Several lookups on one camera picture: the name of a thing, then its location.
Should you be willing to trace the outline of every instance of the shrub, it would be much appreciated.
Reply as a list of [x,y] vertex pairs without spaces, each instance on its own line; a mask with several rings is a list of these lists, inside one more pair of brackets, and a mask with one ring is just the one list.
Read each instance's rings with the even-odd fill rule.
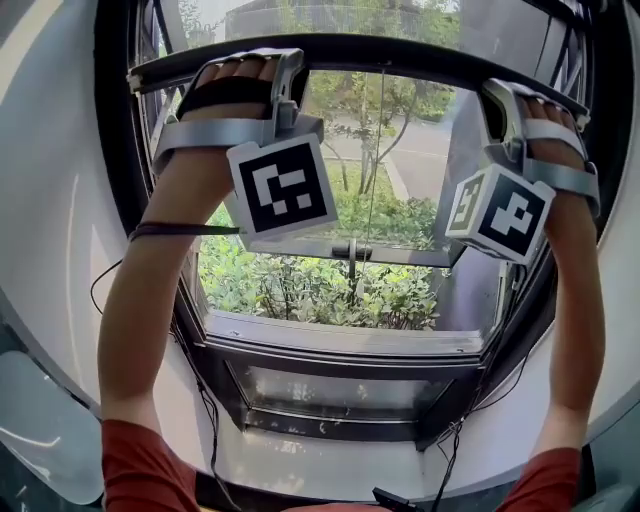
[[[346,192],[339,166],[329,167],[340,222],[323,236],[364,240],[370,196],[357,195],[355,186]],[[380,172],[378,180],[370,240],[428,248],[433,202],[399,201],[386,173]],[[232,225],[224,207],[210,223]],[[368,263],[352,280],[345,261],[256,254],[245,251],[236,237],[210,237],[203,239],[199,271],[209,304],[224,311],[388,329],[424,329],[433,323],[431,268]]]

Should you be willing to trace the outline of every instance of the wire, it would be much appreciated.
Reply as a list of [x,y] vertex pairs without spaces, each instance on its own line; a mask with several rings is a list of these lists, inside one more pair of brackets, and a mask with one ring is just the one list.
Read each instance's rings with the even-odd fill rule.
[[516,386],[520,382],[520,379],[522,378],[522,374],[524,372],[524,365],[527,364],[527,360],[529,359],[529,354],[531,354],[531,350],[532,349],[533,349],[533,345],[531,346],[531,348],[529,348],[529,350],[527,351],[527,354],[524,356],[524,359],[522,360],[522,366],[520,366],[520,371],[518,372],[518,378],[511,385],[511,387],[508,389],[508,391],[504,395],[500,396],[499,398],[496,398],[494,401],[489,402],[488,404],[483,405],[481,407],[476,407],[473,411],[471,411],[471,413],[478,412],[478,411],[483,411],[484,409],[488,409],[492,405],[497,404],[503,398],[506,398],[506,396],[516,388]]
[[373,168],[371,172],[373,173],[373,183],[371,184],[371,202],[369,203],[369,221],[367,222],[367,237],[364,241],[364,256],[362,256],[362,276],[361,279],[364,278],[364,269],[367,265],[367,246],[369,245],[369,235],[371,234],[371,218],[373,215],[373,200],[375,198],[376,193],[376,178],[378,177],[378,155],[380,154],[380,139],[382,137],[382,112],[384,107],[384,77],[385,70],[382,70],[382,81],[380,83],[380,114],[378,116],[378,135],[376,140],[376,157],[373,161]]
[[122,260],[116,261],[107,270],[105,270],[102,274],[100,274],[98,277],[96,277],[96,279],[93,281],[93,283],[91,283],[91,288],[89,288],[89,294],[91,295],[91,302],[93,302],[93,306],[98,310],[98,313],[100,313],[101,315],[102,315],[102,310],[98,307],[98,304],[96,304],[96,299],[95,299],[95,297],[93,295],[93,290],[95,289],[96,285],[100,282],[100,280],[104,276],[106,276],[109,272],[111,272],[113,269],[115,269],[118,265],[120,265],[120,263],[122,263]]
[[[168,224],[162,224],[162,225],[158,225],[158,226],[149,226],[149,225],[145,226],[145,225],[141,224],[139,226],[139,228],[141,226],[145,227],[145,228],[149,227],[149,228],[152,228],[152,229],[140,230],[139,236],[143,236],[143,235],[144,236],[149,236],[149,235],[165,235],[165,236],[166,235],[184,235],[184,234],[192,234],[191,231],[194,231],[195,229],[202,229],[202,231],[205,231],[204,228],[207,228],[206,229],[207,232],[203,233],[203,234],[206,234],[206,235],[224,236],[224,235],[236,234],[235,231],[233,231],[236,228],[220,228],[218,226],[191,226],[191,225],[173,225],[172,226],[172,225],[168,225]],[[93,302],[93,306],[98,310],[98,312],[101,315],[103,314],[103,311],[102,311],[102,309],[100,309],[100,307],[98,307],[98,304],[96,303],[95,296],[94,296],[94,289],[95,289],[96,285],[107,274],[109,274],[109,272],[113,271],[116,267],[118,267],[118,265],[120,265],[122,263],[122,261],[123,261],[122,259],[118,260],[116,263],[111,265],[107,270],[102,272],[102,274],[100,274],[93,281],[93,283],[91,283],[91,287],[89,289],[89,295],[91,296],[91,302]],[[213,430],[213,449],[212,449],[212,453],[211,453],[211,471],[213,472],[213,476],[214,476],[216,482],[218,483],[218,485],[220,486],[220,490],[225,495],[225,498],[227,499],[227,501],[231,505],[232,509],[235,512],[242,512],[242,509],[233,501],[233,498],[231,498],[231,495],[229,494],[229,490],[227,489],[226,483],[216,473],[215,465],[216,465],[216,459],[217,459],[217,456],[218,456],[218,433],[220,431],[220,413],[218,411],[218,406],[217,406],[217,404],[215,402],[215,399],[209,393],[208,388],[206,387],[206,385],[204,384],[202,378],[200,377],[200,374],[196,370],[195,363],[193,362],[193,359],[192,359],[191,353],[189,352],[189,349],[187,347],[186,341],[184,340],[184,338],[180,334],[180,330],[178,329],[178,324],[177,324],[175,315],[173,315],[173,317],[171,319],[170,334],[173,335],[174,339],[176,340],[176,343],[178,343],[178,345],[182,349],[182,352],[185,355],[187,363],[189,364],[189,366],[191,368],[191,371],[192,371],[192,373],[193,373],[193,375],[194,375],[194,377],[196,379],[196,386],[198,388],[198,392],[200,394],[200,398],[202,399],[202,402],[204,404],[204,408],[207,411],[207,416],[209,416],[209,420],[211,421],[211,428]]]
[[[527,269],[526,267],[523,266],[517,266],[516,267],[516,271],[518,272],[518,276],[516,276],[516,280],[514,281],[514,283],[518,283],[519,286],[522,285],[522,283],[526,280],[527,277]],[[506,330],[506,326],[507,326],[507,322],[511,319],[511,316],[513,315],[513,312],[515,311],[515,306],[517,303],[517,289],[513,290],[513,293],[510,297],[509,300],[509,304],[506,307],[506,311],[505,311],[505,315],[502,319],[502,324],[500,326],[500,330],[498,331],[498,333],[496,334],[496,338],[497,338],[497,342],[492,343],[492,347],[491,347],[491,352],[489,353],[489,356],[487,357],[487,366],[482,374],[482,377],[480,378],[478,385],[476,387],[476,390],[474,392],[473,398],[471,399],[471,401],[469,402],[469,407],[467,407],[467,410],[464,412],[464,414],[462,415],[462,417],[454,424],[450,424],[449,428],[447,430],[445,430],[445,432],[443,432],[443,434],[441,434],[441,436],[443,436],[442,439],[436,440],[436,445],[437,447],[440,449],[440,451],[442,452],[442,454],[444,455],[445,459],[447,459],[447,469],[445,471],[444,477],[442,478],[442,483],[440,484],[440,488],[438,489],[438,494],[436,494],[436,498],[434,499],[433,503],[431,504],[431,512],[436,512],[438,510],[438,506],[440,505],[440,501],[442,500],[442,495],[444,493],[444,490],[447,486],[447,484],[449,483],[449,480],[451,478],[451,474],[453,472],[453,467],[456,463],[456,459],[458,456],[458,447],[460,446],[460,432],[462,430],[462,426],[464,425],[465,420],[474,412],[477,412],[479,410],[482,409],[487,409],[489,407],[491,407],[493,404],[497,403],[498,401],[502,400],[505,396],[507,396],[511,391],[513,391],[513,389],[518,385],[518,382],[520,381],[520,377],[522,376],[522,371],[524,370],[524,365],[527,362],[527,358],[529,357],[529,354],[531,353],[531,348],[529,349],[529,351],[527,352],[524,361],[522,363],[522,367],[520,368],[520,374],[518,376],[518,379],[516,380],[515,384],[509,389],[509,391],[507,391],[503,396],[501,396],[500,398],[496,399],[494,402],[491,402],[490,404],[487,404],[486,406],[482,406],[481,408],[476,408],[476,405],[478,404],[478,400],[480,399],[480,397],[482,396],[482,391],[484,388],[484,384],[486,379],[488,378],[487,375],[489,375],[489,371],[491,370],[493,363],[495,362],[496,359],[496,355],[498,354],[498,352],[500,351],[500,349],[502,348],[502,346],[505,343],[505,330]],[[444,449],[442,448],[442,443],[444,443],[447,439],[449,439],[451,436],[453,436],[453,453],[451,454],[451,457],[447,457],[446,452],[444,451]]]
[[198,392],[200,393],[200,398],[202,398],[204,408],[207,411],[207,416],[209,416],[209,420],[211,421],[211,427],[213,430],[213,451],[211,453],[211,461],[210,461],[211,471],[213,472],[213,476],[216,482],[220,486],[220,490],[225,495],[225,498],[227,499],[231,507],[236,512],[242,512],[242,509],[235,503],[235,501],[233,501],[233,498],[229,493],[229,489],[227,488],[225,481],[216,473],[215,468],[216,468],[216,459],[218,456],[218,434],[220,432],[220,413],[218,411],[218,405],[216,404],[213,396],[209,393],[209,389],[203,382],[202,378],[200,377],[200,374],[198,373],[198,370],[196,369],[196,365],[193,361],[193,358],[191,357],[191,353],[189,352],[187,343],[182,337],[182,335],[179,333],[179,330],[177,329],[175,316],[172,320],[172,334],[176,342],[178,343],[178,345],[180,345],[180,348],[182,349],[182,352],[187,360],[187,363],[189,363],[189,366],[191,367],[191,371],[196,379],[196,386],[198,388]]

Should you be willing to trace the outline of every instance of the road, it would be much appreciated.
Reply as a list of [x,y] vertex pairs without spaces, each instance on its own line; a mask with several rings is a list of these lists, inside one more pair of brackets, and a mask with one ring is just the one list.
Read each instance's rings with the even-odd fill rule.
[[[344,119],[342,122],[355,127],[355,122],[352,120]],[[402,119],[394,120],[392,124],[396,133],[400,133]],[[389,169],[391,180],[399,179],[409,197],[417,199],[428,197],[437,201],[447,164],[449,137],[449,127],[420,121],[409,123],[403,137],[389,154],[392,161],[392,166],[389,167],[395,167],[397,170],[397,176],[393,176],[393,169]],[[381,139],[380,153],[393,142],[394,138]],[[330,143],[341,157],[360,160],[359,140],[336,137],[331,139]],[[326,148],[323,149],[323,154],[327,157],[333,156]]]

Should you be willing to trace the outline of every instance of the finger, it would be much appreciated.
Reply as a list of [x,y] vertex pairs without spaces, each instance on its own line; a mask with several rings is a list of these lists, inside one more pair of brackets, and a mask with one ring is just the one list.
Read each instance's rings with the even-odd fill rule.
[[544,107],[540,104],[537,98],[530,98],[527,101],[529,105],[529,111],[531,112],[531,117],[534,119],[547,119],[547,114],[544,111]]
[[240,61],[237,61],[237,60],[225,62],[224,65],[220,68],[220,71],[218,71],[218,74],[216,75],[216,80],[220,78],[224,78],[226,76],[233,76],[233,74],[236,72],[239,66],[240,66]]
[[576,131],[576,124],[573,122],[573,117],[571,117],[571,114],[562,111],[560,113],[560,118],[562,119],[562,124],[569,128],[569,130],[571,130],[572,132]]
[[560,112],[558,108],[552,103],[545,103],[544,111],[547,114],[547,118],[554,123],[562,124],[562,118],[560,117]]
[[198,77],[198,83],[196,84],[196,87],[200,87],[201,85],[204,85],[207,82],[213,80],[218,74],[219,69],[220,68],[217,64],[211,64],[211,66],[206,67]]
[[247,59],[236,69],[235,76],[246,76],[249,78],[258,78],[260,71],[264,67],[264,60],[262,59]]
[[269,59],[258,77],[260,80],[266,80],[267,82],[273,82],[273,78],[276,76],[276,67],[278,67],[278,59]]
[[531,110],[529,110],[529,104],[526,102],[524,98],[518,97],[518,103],[520,104],[520,108],[522,109],[522,114],[525,118],[533,117],[531,114]]

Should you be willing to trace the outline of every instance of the foliage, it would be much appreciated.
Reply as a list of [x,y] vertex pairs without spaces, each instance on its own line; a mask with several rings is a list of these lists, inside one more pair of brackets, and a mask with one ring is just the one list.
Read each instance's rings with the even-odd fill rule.
[[224,23],[224,18],[213,25],[202,25],[198,0],[178,0],[178,9],[189,48],[215,43],[216,30]]
[[431,268],[369,263],[356,279],[338,260],[244,251],[234,238],[203,242],[200,276],[212,307],[330,325],[424,329],[433,324]]
[[329,181],[338,210],[338,226],[328,235],[332,238],[357,238],[364,241],[369,236],[372,243],[393,244],[414,249],[429,249],[432,244],[433,222],[436,205],[430,199],[401,201],[393,195],[391,182],[384,166],[378,169],[371,223],[369,210],[371,194],[356,193],[359,181],[357,163],[346,164],[349,190],[340,186],[340,173],[335,162],[327,164]]
[[[330,163],[328,170],[340,217],[340,226],[329,236],[364,239],[369,201],[355,191],[341,190],[335,164]],[[357,179],[357,168],[351,167],[349,176]],[[435,215],[432,202],[399,201],[393,197],[386,173],[382,171],[378,180],[372,239],[378,234],[385,240],[428,245]],[[224,208],[210,223],[232,225]],[[364,274],[359,270],[356,280],[351,280],[344,261],[250,253],[236,238],[211,237],[203,239],[199,271],[210,305],[224,311],[388,329],[424,329],[435,316],[432,269],[425,267],[368,263]],[[358,281],[361,293],[356,291]]]
[[[278,7],[281,30],[285,33],[372,34],[448,47],[455,47],[459,38],[459,5],[450,0],[426,0],[410,6],[389,0],[350,0],[339,6],[278,0]],[[326,12],[331,9],[335,15],[327,19]],[[312,13],[322,23],[314,22]],[[361,72],[315,72],[308,89],[307,108],[325,120],[326,144],[332,148],[332,139],[336,137],[360,141],[360,194],[368,192],[372,169],[399,142],[412,118],[439,121],[455,94],[452,87],[442,84]],[[403,120],[399,131],[392,124],[394,119]],[[377,153],[379,137],[395,137],[382,154]],[[346,178],[343,184],[346,189]]]

